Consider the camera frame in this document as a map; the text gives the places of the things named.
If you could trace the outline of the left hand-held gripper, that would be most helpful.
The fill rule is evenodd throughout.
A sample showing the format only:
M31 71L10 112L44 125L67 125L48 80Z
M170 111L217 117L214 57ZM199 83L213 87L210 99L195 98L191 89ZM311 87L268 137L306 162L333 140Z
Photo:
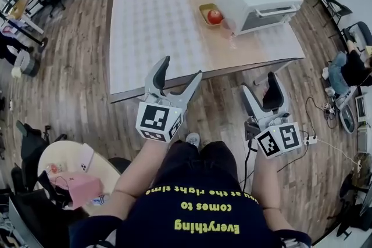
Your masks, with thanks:
M188 102L202 79L199 70L182 92L169 92L164 96L166 71L170 56L160 59L145 77L144 100L139 103L136 120L138 133L146 139L169 143L184 121Z

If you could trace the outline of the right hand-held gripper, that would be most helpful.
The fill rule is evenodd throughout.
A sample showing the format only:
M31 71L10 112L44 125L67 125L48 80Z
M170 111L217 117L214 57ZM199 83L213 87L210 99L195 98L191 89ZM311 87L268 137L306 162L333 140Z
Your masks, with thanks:
M267 74L267 82L269 87L263 105L245 83L241 84L241 98L250 116L246 121L246 140L249 145L255 141L256 150L272 159L299 149L301 136L298 123L293 121L288 105L285 105L280 81L272 71Z

